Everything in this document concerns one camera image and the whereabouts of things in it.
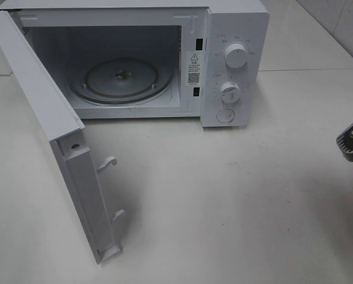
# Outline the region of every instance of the power knob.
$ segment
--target power knob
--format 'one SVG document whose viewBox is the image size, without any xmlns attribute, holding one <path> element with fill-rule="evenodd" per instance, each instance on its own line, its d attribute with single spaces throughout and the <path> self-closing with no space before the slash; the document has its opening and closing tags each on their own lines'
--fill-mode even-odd
<svg viewBox="0 0 353 284">
<path fill-rule="evenodd" d="M 241 98 L 241 87 L 235 82 L 226 82 L 220 88 L 221 100 L 228 104 L 236 102 Z"/>
<path fill-rule="evenodd" d="M 231 68 L 240 68 L 248 60 L 248 48 L 244 43 L 233 43 L 225 49 L 226 65 Z"/>
</svg>

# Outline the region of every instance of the white countertop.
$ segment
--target white countertop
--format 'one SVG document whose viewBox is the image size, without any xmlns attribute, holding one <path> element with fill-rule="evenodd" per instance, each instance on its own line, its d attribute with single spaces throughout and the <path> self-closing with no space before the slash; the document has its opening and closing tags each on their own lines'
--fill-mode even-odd
<svg viewBox="0 0 353 284">
<path fill-rule="evenodd" d="M 246 128 L 86 122 L 124 251 L 97 266 L 24 94 L 0 77 L 0 284 L 353 284 L 353 70 L 261 72 Z"/>
<path fill-rule="evenodd" d="M 270 25 L 261 71 L 353 69 L 353 58 L 295 0 L 263 3 L 270 13 Z M 0 66 L 0 75 L 10 72 L 10 68 Z"/>
</svg>

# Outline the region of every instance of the white microwave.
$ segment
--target white microwave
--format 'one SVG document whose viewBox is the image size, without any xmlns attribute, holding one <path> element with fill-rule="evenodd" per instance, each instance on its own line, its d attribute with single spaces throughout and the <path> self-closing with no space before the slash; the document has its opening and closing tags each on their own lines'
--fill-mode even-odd
<svg viewBox="0 0 353 284">
<path fill-rule="evenodd" d="M 81 119 L 247 123 L 268 13 L 259 0 L 7 0 L 0 48 L 41 124 L 97 263 L 120 251 Z"/>
</svg>

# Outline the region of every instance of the microwave door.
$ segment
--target microwave door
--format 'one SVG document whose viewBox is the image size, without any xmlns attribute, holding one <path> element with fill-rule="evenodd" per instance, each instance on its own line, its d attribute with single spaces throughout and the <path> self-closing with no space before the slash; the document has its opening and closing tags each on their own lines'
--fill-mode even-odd
<svg viewBox="0 0 353 284">
<path fill-rule="evenodd" d="M 98 173 L 114 157 L 95 166 L 83 137 L 84 125 L 50 77 L 18 25 L 0 11 L 0 49 L 46 134 L 97 263 L 120 251 L 99 186 Z"/>
</svg>

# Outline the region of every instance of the warning sticker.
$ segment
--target warning sticker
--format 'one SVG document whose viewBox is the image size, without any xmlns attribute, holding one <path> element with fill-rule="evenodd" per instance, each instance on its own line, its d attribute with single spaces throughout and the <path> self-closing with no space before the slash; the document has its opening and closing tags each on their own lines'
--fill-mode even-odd
<svg viewBox="0 0 353 284">
<path fill-rule="evenodd" d="M 186 55 L 186 83 L 189 86 L 201 85 L 204 51 L 188 51 Z"/>
</svg>

